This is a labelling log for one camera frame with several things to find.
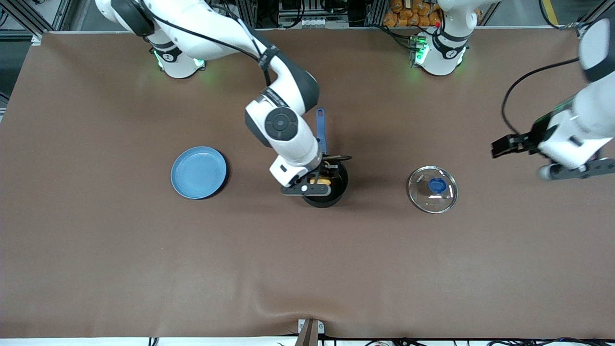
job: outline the blue dish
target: blue dish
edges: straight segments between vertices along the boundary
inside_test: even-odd
[[[218,150],[194,147],[184,151],[173,163],[171,184],[185,198],[201,199],[224,185],[226,173],[226,160]]]

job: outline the white robotic arm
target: white robotic arm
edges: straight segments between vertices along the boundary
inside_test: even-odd
[[[453,72],[461,63],[466,52],[467,39],[478,23],[474,10],[481,5],[492,4],[500,0],[438,0],[438,5],[444,12],[441,25],[422,32],[419,36],[426,39],[420,49],[420,57],[416,64],[425,71],[436,76],[444,76]]]
[[[322,152],[301,117],[317,104],[319,86],[254,29],[217,14],[203,0],[96,0],[96,4],[107,19],[147,38],[171,77],[186,78],[203,60],[237,51],[251,55],[263,71],[271,68],[277,79],[247,105],[246,125],[278,154],[269,170],[284,187],[320,166]],[[329,192],[327,186],[319,195]]]
[[[589,85],[538,119],[528,133],[493,142],[494,158],[522,151],[541,153],[552,160],[539,170],[546,180],[615,172],[615,161],[597,154],[615,137],[614,31],[615,9],[605,12],[581,37],[579,61]]]

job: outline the brown table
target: brown table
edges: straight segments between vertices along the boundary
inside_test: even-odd
[[[248,58],[171,80],[128,34],[30,49],[0,124],[0,336],[259,336],[313,316],[338,337],[615,337],[615,177],[542,182],[540,157],[490,157],[508,86],[575,56],[573,33],[478,30],[443,78],[379,31],[266,36],[318,79],[329,148],[354,156],[333,208],[279,193],[244,125],[264,86]],[[545,71],[511,120],[583,85],[578,66]],[[197,145],[231,167],[209,200],[170,186]],[[425,165],[459,183],[443,215],[406,196]]]

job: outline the blue pan handle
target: blue pan handle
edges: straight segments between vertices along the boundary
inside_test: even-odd
[[[325,109],[316,109],[316,140],[323,154],[327,153],[327,136],[325,135]]]

